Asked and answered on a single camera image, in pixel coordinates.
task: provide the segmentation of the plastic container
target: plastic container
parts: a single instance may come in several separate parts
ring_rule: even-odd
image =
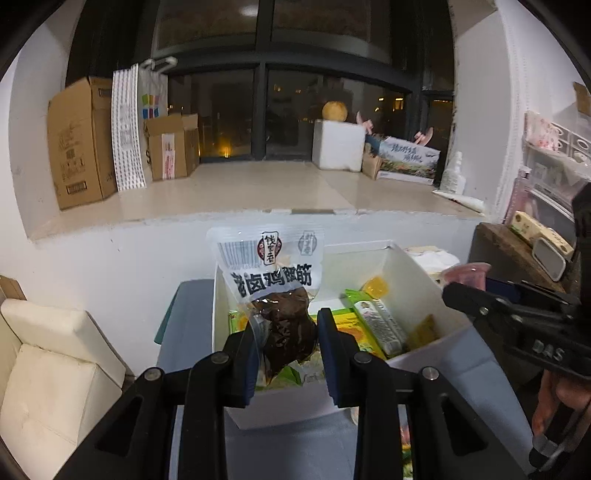
[[[469,287],[486,290],[486,273],[491,269],[490,264],[484,262],[457,265],[441,272],[443,281],[458,282]]]
[[[587,155],[582,155],[575,160],[526,144],[525,164],[531,168],[531,187],[572,212],[574,196],[591,179],[591,159],[587,161]]]
[[[314,123],[312,162],[321,170],[361,171],[365,127],[332,120]]]
[[[343,308],[341,297],[346,288],[361,288],[370,278],[380,275],[389,292],[382,301],[408,332],[427,315],[433,314],[440,339],[409,353],[388,360],[388,364],[412,372],[437,366],[470,321],[443,303],[441,289],[397,245],[387,242],[330,245],[324,249],[322,284],[310,303],[309,312],[322,307]],[[228,312],[236,307],[222,272],[216,270],[213,303],[213,349],[222,349],[228,337]],[[229,408],[228,413],[241,429],[254,429],[302,421],[334,413],[338,408],[328,394],[326,382],[302,387],[258,391],[248,408]]]
[[[511,193],[509,208],[507,209],[507,214],[505,215],[505,224],[511,223],[516,211],[525,211],[524,206],[530,191],[530,174],[531,168],[519,168],[519,171],[517,172],[517,178],[513,183],[513,192]]]

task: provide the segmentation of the plastic bag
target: plastic bag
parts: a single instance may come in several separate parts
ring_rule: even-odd
[[[168,77],[177,59],[148,59],[113,72],[111,130],[117,189],[145,188],[152,181],[144,120],[166,116]]]
[[[263,225],[212,228],[217,263],[239,308],[247,313],[261,354],[259,385],[268,385],[293,361],[316,350],[308,305],[322,279],[324,230]]]

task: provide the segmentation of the white leather sofa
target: white leather sofa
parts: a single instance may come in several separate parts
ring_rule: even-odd
[[[0,437],[30,480],[51,480],[121,396],[125,367],[84,311],[0,312]]]

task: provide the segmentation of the human hand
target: human hand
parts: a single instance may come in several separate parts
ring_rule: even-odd
[[[589,405],[590,400],[591,385],[584,385],[571,378],[544,371],[540,392],[538,393],[538,406],[531,419],[531,428],[534,435],[544,433],[560,403],[575,411],[582,411]]]

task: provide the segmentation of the pink object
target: pink object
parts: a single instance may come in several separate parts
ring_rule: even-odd
[[[433,127],[429,127],[426,134],[424,134],[423,132],[417,132],[414,136],[414,142],[417,145],[427,145],[432,137]]]
[[[491,266],[488,263],[467,263],[448,268],[441,272],[441,276],[446,284],[458,282],[479,290],[486,290],[486,273],[490,269]]]
[[[539,113],[531,110],[525,113],[525,141],[538,148],[558,151],[558,129]]]
[[[355,121],[357,122],[358,125],[363,125],[365,127],[365,132],[368,135],[372,134],[372,131],[374,130],[374,123],[371,120],[366,120],[364,122],[363,117],[361,116],[361,112],[357,112],[357,116],[355,117]]]

